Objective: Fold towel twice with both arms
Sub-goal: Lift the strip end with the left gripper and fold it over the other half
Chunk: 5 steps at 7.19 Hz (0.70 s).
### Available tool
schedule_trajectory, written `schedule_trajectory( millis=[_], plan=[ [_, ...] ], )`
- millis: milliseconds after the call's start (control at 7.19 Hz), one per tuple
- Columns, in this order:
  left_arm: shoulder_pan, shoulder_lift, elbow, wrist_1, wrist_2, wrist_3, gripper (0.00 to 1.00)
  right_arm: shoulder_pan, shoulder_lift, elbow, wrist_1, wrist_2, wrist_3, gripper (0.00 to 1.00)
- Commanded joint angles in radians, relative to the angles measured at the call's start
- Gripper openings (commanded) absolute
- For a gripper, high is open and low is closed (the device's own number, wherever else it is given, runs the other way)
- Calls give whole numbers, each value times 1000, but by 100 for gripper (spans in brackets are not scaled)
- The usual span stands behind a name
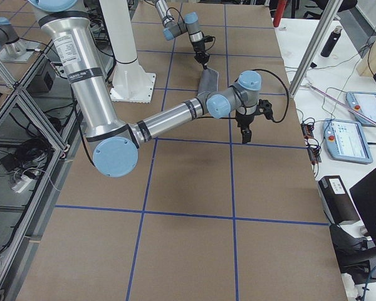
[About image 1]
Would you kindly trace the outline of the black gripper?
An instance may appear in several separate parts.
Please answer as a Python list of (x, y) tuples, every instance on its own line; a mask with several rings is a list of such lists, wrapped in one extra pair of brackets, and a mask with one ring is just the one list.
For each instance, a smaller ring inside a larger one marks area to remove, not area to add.
[(207, 63), (210, 55), (206, 52), (205, 41), (200, 40), (192, 43), (193, 50), (195, 52), (195, 60), (202, 64), (203, 70), (207, 70)]
[(240, 112), (236, 113), (236, 122), (238, 127), (241, 129), (242, 144), (247, 144), (251, 142), (252, 132), (249, 129), (249, 126), (254, 121), (254, 114), (241, 114)]

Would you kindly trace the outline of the neighbour robot base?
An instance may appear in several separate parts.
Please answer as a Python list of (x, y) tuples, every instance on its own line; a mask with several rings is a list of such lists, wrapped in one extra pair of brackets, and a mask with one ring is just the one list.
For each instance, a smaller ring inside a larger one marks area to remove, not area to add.
[(32, 56), (27, 43), (21, 41), (11, 22), (0, 17), (0, 60), (5, 63), (26, 63)]

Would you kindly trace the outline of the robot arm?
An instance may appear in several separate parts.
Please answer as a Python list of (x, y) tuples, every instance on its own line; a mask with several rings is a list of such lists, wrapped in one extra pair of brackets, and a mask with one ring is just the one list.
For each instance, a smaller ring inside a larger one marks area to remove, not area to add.
[(216, 37), (205, 35), (203, 33), (199, 24), (197, 13), (192, 12), (186, 14), (185, 17), (182, 17), (180, 12), (175, 9), (181, 18), (180, 21), (177, 21), (170, 12), (172, 8), (168, 6), (166, 1), (149, 1), (149, 4), (156, 8), (161, 18), (162, 25), (164, 27), (163, 34), (165, 39), (170, 41), (179, 37), (180, 35), (188, 33), (190, 43), (195, 52), (195, 60), (202, 65), (204, 70), (211, 70), (207, 66), (210, 59), (210, 54), (207, 52), (206, 43), (215, 43)]
[(260, 103), (258, 72), (242, 72), (235, 83), (220, 92), (217, 72), (206, 68), (196, 97), (128, 124), (118, 118), (113, 101), (150, 101), (155, 74), (147, 73), (138, 62), (127, 2), (100, 3), (116, 61), (112, 88), (107, 87), (83, 2), (32, 1), (31, 5), (40, 28), (55, 44), (87, 123), (86, 139), (93, 152), (93, 165), (103, 175), (128, 174), (137, 165), (138, 149), (143, 143), (205, 114), (221, 119), (234, 112), (243, 141), (251, 140), (249, 125)]

